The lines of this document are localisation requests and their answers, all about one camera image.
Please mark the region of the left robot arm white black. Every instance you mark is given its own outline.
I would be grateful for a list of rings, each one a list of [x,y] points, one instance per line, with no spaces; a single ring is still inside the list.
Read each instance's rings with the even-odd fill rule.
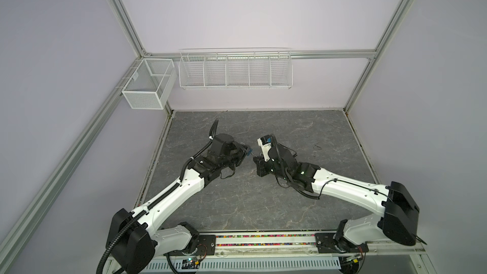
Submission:
[[[163,229],[162,224],[186,200],[221,177],[224,169],[235,171],[250,153],[250,146],[229,134],[210,135],[209,142],[184,163],[180,176],[169,186],[133,210],[114,214],[96,272],[103,273],[109,257],[115,258],[120,271],[139,273],[154,257],[197,252],[200,233],[194,227],[182,222]]]

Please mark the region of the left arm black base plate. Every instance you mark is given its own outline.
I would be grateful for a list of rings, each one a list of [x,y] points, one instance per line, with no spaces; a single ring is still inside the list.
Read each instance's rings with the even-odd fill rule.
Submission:
[[[171,251],[171,256],[213,256],[216,250],[216,235],[200,234],[191,239],[190,243],[182,251]]]

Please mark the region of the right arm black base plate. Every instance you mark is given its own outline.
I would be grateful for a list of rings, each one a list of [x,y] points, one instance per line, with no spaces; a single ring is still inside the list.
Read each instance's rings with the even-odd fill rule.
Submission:
[[[336,240],[334,236],[335,233],[327,233],[327,232],[315,233],[316,246],[320,254],[325,254],[325,253],[346,254],[346,253],[369,252],[369,247],[367,246],[366,243],[356,245],[346,240],[344,237],[341,237],[338,240]]]

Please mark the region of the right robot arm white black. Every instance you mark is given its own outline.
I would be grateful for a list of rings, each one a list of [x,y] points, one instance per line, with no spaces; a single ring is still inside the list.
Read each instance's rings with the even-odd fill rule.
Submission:
[[[370,212],[359,219],[344,219],[336,230],[334,241],[340,250],[353,244],[391,240],[414,246],[420,208],[406,186],[368,183],[332,173],[308,162],[299,162],[282,145],[264,144],[262,154],[253,158],[260,176],[273,175],[304,197],[319,200],[324,195],[344,200]]]

